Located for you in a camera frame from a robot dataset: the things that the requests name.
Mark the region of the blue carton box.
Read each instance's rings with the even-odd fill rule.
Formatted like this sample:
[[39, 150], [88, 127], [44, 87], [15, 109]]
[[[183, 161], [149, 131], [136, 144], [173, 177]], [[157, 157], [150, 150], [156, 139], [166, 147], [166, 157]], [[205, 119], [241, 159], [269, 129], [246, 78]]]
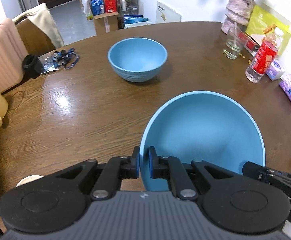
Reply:
[[105, 13], [103, 0], [91, 0], [91, 11], [94, 16]]

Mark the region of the red label water bottle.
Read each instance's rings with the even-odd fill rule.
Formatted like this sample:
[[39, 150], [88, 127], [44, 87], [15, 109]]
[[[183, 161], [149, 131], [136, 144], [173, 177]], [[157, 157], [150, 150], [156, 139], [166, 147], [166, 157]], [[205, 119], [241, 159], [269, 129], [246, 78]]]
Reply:
[[264, 41], [246, 68], [245, 75], [252, 83], [258, 83], [278, 54], [278, 49], [270, 41]]

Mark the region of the wooden chair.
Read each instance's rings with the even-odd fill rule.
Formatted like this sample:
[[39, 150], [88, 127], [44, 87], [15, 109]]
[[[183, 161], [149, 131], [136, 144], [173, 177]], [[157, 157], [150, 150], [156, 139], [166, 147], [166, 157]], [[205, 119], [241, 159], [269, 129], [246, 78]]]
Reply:
[[55, 50], [51, 39], [28, 18], [17, 20], [15, 26], [29, 54], [42, 56]]

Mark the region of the drinking glass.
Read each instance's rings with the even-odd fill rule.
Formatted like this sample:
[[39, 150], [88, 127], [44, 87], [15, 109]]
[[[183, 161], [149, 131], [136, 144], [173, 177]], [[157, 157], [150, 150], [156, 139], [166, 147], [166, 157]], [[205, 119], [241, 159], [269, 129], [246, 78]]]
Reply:
[[248, 42], [248, 36], [240, 29], [231, 27], [228, 30], [223, 53], [231, 60], [235, 60]]

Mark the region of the flower vase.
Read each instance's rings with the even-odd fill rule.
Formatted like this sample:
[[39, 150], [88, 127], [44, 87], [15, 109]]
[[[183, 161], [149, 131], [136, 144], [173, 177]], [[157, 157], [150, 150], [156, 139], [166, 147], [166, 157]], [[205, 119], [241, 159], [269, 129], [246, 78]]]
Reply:
[[229, 0], [225, 9], [226, 19], [221, 26], [221, 30], [227, 34], [235, 23], [239, 29], [245, 30], [255, 5], [254, 0]]

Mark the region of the blue bowl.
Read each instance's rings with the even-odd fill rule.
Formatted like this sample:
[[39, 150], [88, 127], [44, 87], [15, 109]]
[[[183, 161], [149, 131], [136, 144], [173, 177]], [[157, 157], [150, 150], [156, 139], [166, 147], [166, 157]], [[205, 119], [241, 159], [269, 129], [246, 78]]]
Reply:
[[233, 99], [210, 91], [180, 94], [148, 122], [140, 144], [140, 169], [147, 191], [166, 191], [167, 181], [150, 177], [148, 149], [189, 164], [204, 160], [241, 174], [247, 161], [266, 164], [264, 141], [250, 113]]
[[141, 83], [159, 74], [168, 52], [159, 42], [145, 37], [126, 38], [108, 51], [108, 61], [122, 79]]

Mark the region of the brown rubber band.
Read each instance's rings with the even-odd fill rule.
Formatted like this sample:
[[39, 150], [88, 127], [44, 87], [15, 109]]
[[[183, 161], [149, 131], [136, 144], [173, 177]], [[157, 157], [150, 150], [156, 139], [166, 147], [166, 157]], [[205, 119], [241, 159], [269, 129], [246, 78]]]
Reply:
[[21, 105], [23, 99], [24, 99], [23, 91], [15, 92], [10, 98], [9, 109], [11, 111], [16, 110]]

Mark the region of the beige cloth on chair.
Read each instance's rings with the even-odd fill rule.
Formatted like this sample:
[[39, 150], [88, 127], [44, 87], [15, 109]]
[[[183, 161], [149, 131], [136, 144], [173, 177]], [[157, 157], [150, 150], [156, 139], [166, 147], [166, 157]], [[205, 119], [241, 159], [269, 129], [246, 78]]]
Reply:
[[52, 42], [52, 44], [55, 46], [55, 48], [65, 46], [64, 40], [46, 3], [41, 3], [36, 7], [22, 12], [21, 14], [13, 18], [12, 21], [15, 23], [15, 25], [17, 25], [24, 19], [28, 19], [43, 33], [45, 33]]

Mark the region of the red flat box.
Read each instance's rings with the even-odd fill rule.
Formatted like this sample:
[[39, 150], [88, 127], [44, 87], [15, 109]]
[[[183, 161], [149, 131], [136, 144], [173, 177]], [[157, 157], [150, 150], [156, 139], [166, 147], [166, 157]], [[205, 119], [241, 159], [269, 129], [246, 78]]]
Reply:
[[245, 49], [252, 55], [255, 56], [258, 49], [260, 48], [260, 44], [256, 42], [250, 35], [246, 34], [247, 43], [245, 45]]

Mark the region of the black cup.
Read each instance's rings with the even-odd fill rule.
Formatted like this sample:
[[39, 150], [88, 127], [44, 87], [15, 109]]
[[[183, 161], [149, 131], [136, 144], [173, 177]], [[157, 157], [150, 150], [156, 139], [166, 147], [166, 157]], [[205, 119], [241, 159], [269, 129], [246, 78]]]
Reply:
[[25, 75], [36, 79], [40, 76], [42, 70], [42, 63], [37, 56], [29, 54], [22, 61], [22, 68]]

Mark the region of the pink suitcase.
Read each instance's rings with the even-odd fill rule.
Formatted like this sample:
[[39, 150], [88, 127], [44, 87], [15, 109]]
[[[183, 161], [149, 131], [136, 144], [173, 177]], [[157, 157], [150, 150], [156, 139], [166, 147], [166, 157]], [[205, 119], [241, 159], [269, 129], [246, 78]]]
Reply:
[[27, 49], [14, 22], [7, 18], [0, 22], [0, 93], [19, 84], [24, 71], [22, 62]]

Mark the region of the cardboard box on floor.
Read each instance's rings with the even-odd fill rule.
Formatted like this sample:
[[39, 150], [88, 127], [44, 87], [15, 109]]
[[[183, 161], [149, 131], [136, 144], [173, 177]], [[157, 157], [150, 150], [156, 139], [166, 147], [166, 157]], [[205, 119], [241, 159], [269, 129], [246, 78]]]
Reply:
[[118, 30], [118, 12], [111, 12], [94, 16], [97, 36]]

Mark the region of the cream plate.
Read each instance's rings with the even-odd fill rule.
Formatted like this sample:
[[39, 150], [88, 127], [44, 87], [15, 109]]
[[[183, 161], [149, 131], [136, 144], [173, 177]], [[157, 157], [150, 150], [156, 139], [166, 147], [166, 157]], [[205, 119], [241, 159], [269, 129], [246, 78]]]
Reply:
[[30, 183], [32, 181], [35, 181], [35, 180], [38, 180], [40, 178], [42, 178], [43, 176], [40, 176], [40, 175], [31, 175], [31, 176], [27, 176], [25, 178], [23, 178], [21, 181], [19, 181], [17, 183], [17, 187], [21, 186], [21, 185], [24, 185], [24, 184], [27, 184], [27, 183]]

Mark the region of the red carton box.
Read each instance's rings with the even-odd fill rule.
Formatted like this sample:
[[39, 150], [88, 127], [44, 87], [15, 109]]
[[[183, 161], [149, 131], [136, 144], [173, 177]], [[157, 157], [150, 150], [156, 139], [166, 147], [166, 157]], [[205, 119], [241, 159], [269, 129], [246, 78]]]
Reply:
[[117, 1], [116, 0], [103, 0], [106, 13], [112, 13], [117, 11]]

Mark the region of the green snack box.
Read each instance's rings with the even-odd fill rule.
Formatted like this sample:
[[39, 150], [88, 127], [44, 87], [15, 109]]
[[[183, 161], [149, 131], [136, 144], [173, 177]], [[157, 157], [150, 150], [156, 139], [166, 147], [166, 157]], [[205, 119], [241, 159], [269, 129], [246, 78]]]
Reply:
[[291, 38], [290, 22], [265, 4], [255, 5], [246, 34], [261, 45], [266, 38], [274, 39], [273, 33], [278, 30], [281, 35], [275, 42], [279, 46], [278, 57], [281, 57]]

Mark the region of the purple tissue pack far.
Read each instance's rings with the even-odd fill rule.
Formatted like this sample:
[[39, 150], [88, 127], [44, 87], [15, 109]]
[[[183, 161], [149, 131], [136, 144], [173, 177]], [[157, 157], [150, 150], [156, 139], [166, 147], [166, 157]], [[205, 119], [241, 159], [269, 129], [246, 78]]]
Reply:
[[275, 81], [279, 80], [284, 72], [284, 68], [280, 66], [280, 63], [277, 60], [273, 60], [265, 73], [271, 81]]

